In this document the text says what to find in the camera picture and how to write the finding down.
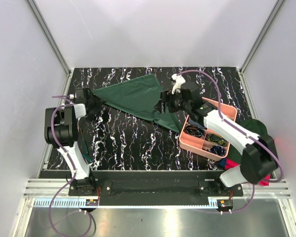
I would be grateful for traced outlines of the dark green cloth napkin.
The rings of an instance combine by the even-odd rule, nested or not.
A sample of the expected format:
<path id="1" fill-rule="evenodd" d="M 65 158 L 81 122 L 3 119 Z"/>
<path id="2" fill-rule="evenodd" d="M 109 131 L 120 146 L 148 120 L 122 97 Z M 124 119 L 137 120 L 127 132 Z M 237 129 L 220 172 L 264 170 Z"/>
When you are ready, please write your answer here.
<path id="1" fill-rule="evenodd" d="M 177 116 L 170 113 L 162 114 L 154 107 L 159 102 L 162 91 L 155 75 L 149 74 L 95 89 L 93 93 L 108 106 L 180 133 L 182 126 Z"/>

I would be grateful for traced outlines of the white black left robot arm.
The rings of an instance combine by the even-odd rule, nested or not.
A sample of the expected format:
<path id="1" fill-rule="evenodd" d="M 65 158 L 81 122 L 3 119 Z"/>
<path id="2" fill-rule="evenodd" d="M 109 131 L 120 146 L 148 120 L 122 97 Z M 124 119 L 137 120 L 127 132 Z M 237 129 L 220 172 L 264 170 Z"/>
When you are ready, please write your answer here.
<path id="1" fill-rule="evenodd" d="M 104 101 L 89 88 L 79 88 L 74 94 L 63 96 L 68 102 L 59 107 L 45 109 L 44 138 L 65 159 L 72 179 L 70 189 L 90 196 L 97 184 L 91 169 L 78 147 L 78 120 L 93 121 L 100 113 Z"/>

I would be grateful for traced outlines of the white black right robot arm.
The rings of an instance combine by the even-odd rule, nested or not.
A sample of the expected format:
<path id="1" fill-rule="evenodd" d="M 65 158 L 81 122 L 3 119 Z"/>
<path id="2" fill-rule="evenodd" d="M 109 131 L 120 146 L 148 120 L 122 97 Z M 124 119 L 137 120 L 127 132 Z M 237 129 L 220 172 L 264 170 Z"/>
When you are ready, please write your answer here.
<path id="1" fill-rule="evenodd" d="M 238 125 L 221 111 L 221 103 L 214 105 L 202 99 L 193 86 L 178 85 L 161 92 L 155 108 L 161 113 L 187 112 L 194 122 L 220 135 L 242 156 L 238 166 L 225 171 L 214 183 L 220 196 L 227 195 L 232 186 L 240 183 L 258 184 L 279 167 L 271 136 L 260 136 Z"/>

